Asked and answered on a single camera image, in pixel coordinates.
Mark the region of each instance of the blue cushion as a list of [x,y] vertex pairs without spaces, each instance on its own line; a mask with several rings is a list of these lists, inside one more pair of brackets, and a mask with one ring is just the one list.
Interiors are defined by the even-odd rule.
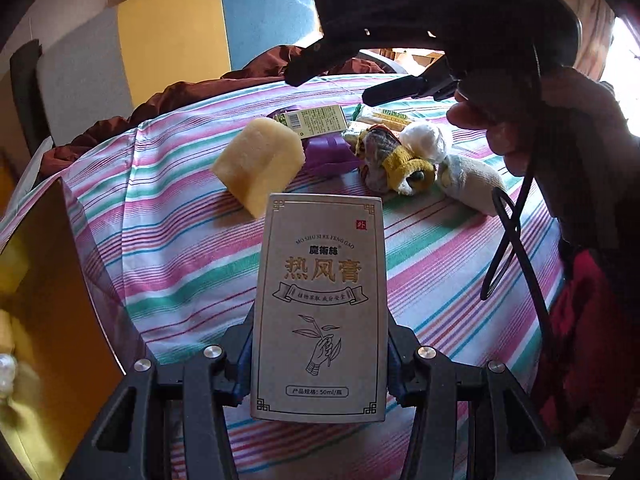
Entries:
[[222,0],[231,70],[280,44],[295,44],[316,28],[313,0]]

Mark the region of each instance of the small yellow package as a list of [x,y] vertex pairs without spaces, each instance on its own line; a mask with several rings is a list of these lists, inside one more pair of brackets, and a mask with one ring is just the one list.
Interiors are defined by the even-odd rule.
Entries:
[[373,108],[367,105],[358,105],[353,113],[353,120],[367,124],[384,124],[390,130],[401,132],[405,126],[413,121],[408,115],[385,110],[384,108]]

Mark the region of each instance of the yellow sponge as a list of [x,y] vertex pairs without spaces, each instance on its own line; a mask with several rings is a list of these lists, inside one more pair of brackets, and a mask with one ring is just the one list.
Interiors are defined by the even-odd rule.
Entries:
[[211,171],[254,218],[260,218],[270,193],[283,192],[304,163],[298,134],[273,119],[258,118],[229,143]]

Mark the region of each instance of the stuffed toy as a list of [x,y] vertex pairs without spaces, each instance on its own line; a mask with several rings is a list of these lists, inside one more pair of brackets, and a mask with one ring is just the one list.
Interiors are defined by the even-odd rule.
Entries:
[[364,160],[360,174],[374,192],[393,189],[399,194],[414,195],[427,190],[435,180],[431,163],[416,157],[382,124],[360,134],[356,155]]

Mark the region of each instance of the table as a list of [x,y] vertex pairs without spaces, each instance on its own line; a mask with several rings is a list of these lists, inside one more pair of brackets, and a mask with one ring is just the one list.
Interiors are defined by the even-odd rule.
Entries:
[[[146,121],[41,184],[0,224],[0,245],[60,179],[87,280],[122,303],[161,363],[183,360],[238,323],[255,297],[263,220],[253,220],[210,172],[215,158],[257,116],[287,105],[329,104],[349,114],[365,88],[393,77],[319,77],[297,89],[264,85]],[[451,104],[409,100],[388,107],[446,123]],[[453,151],[485,160],[517,195],[520,179],[491,153],[483,132],[455,130]],[[331,179],[301,173],[288,191],[369,194],[357,172]],[[391,193],[383,204],[388,305],[396,321],[455,361],[480,365],[497,358],[530,384],[540,333],[519,267],[511,266],[489,300],[479,299],[502,236],[498,219],[454,202],[437,186],[417,197]],[[522,231],[551,304],[561,286],[559,230],[535,185]],[[385,479],[398,477],[413,411],[388,397],[383,424],[285,424],[252,420],[245,402],[227,409],[226,420],[243,479]],[[460,407],[461,428],[465,412]],[[174,475],[183,478],[178,419],[175,431]]]

